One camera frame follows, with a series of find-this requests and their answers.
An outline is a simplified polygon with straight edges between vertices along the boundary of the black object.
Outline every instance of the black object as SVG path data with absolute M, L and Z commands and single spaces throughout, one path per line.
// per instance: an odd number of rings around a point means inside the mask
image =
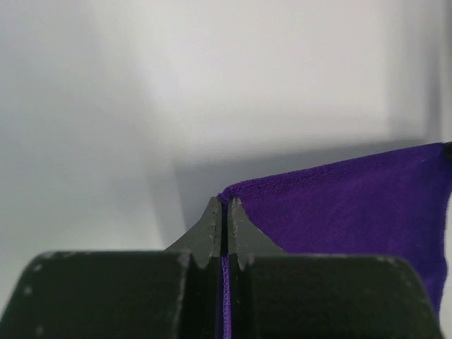
M 221 338 L 229 256 L 233 338 L 442 338 L 408 263 L 286 254 L 211 198 L 166 251 L 56 252 L 24 270 L 1 338 Z

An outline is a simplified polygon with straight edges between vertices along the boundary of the white background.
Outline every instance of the white background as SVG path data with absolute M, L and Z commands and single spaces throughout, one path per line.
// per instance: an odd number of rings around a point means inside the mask
M 161 249 L 228 184 L 452 140 L 451 11 L 0 1 L 0 305 L 41 251 Z

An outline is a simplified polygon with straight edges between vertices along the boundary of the purple cloth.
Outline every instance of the purple cloth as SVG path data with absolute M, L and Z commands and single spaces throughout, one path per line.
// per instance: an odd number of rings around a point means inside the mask
M 452 162 L 441 154 L 443 148 L 435 143 L 248 180 L 219 197 L 225 205 L 240 197 L 250 221 L 289 253 L 388 254 L 408 260 L 439 313 L 452 189 Z M 224 289 L 229 298 L 228 284 Z M 228 312 L 225 330 L 230 329 Z

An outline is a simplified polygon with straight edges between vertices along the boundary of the white surface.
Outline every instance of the white surface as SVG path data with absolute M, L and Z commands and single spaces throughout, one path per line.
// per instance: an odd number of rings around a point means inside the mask
M 449 11 L 2 1 L 0 304 L 41 251 L 159 249 L 233 182 L 452 140 Z

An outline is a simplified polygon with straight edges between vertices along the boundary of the folded cloth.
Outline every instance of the folded cloth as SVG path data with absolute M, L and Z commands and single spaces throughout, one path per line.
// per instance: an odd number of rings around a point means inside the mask
M 435 143 L 252 179 L 219 197 L 224 206 L 239 197 L 250 221 L 289 253 L 406 259 L 439 313 L 452 189 L 443 148 Z

